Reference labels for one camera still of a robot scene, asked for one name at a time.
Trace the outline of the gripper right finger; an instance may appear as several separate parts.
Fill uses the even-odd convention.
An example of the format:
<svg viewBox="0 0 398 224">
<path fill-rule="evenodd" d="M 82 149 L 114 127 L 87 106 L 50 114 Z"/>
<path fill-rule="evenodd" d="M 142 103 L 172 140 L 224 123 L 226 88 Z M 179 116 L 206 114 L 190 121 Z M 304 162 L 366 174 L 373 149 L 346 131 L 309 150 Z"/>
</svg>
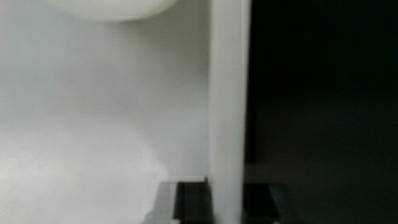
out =
<svg viewBox="0 0 398 224">
<path fill-rule="evenodd" d="M 288 224 L 293 218 L 290 210 L 290 192 L 283 184 L 265 184 L 263 204 L 261 219 L 268 224 Z"/>
</svg>

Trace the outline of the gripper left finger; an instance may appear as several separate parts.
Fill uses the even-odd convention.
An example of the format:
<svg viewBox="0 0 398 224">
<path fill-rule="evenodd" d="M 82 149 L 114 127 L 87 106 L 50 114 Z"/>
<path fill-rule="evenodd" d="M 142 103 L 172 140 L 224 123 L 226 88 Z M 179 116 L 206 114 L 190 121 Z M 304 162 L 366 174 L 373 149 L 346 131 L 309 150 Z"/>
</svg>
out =
<svg viewBox="0 0 398 224">
<path fill-rule="evenodd" d="M 147 213 L 144 224 L 179 224 L 174 217 L 176 186 L 172 182 L 162 182 L 158 185 L 153 210 Z"/>
</svg>

